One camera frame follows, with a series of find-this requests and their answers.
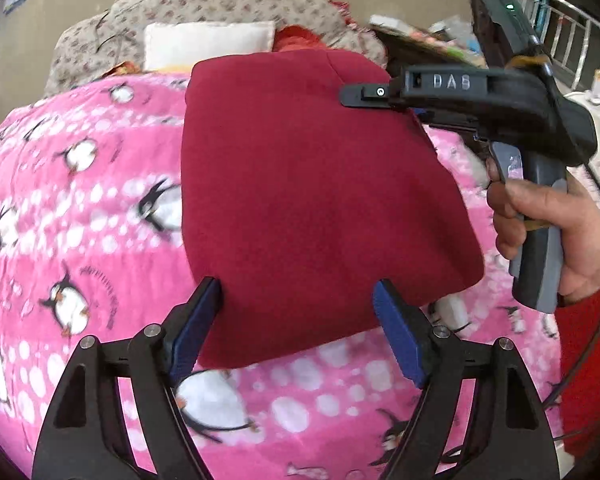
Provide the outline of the red sleeve forearm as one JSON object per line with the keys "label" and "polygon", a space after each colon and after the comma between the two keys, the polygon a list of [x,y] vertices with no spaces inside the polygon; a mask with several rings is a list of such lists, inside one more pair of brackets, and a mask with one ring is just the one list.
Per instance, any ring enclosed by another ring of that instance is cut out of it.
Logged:
{"label": "red sleeve forearm", "polygon": [[[560,337],[560,368],[567,374],[580,358],[600,322],[600,291],[556,311]],[[577,458],[594,448],[600,437],[600,338],[562,393],[562,428],[570,437],[566,451]]]}

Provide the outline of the person's right hand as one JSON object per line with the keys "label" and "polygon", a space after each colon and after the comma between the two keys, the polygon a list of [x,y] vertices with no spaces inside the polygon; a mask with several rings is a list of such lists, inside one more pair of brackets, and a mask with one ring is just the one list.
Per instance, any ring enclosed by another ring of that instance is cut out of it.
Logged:
{"label": "person's right hand", "polygon": [[585,187],[571,176],[565,192],[527,180],[502,181],[493,159],[486,161],[486,170],[498,252],[507,260],[518,255],[530,233],[526,217],[556,226],[564,251],[558,294],[566,304],[595,295],[600,290],[600,210]]}

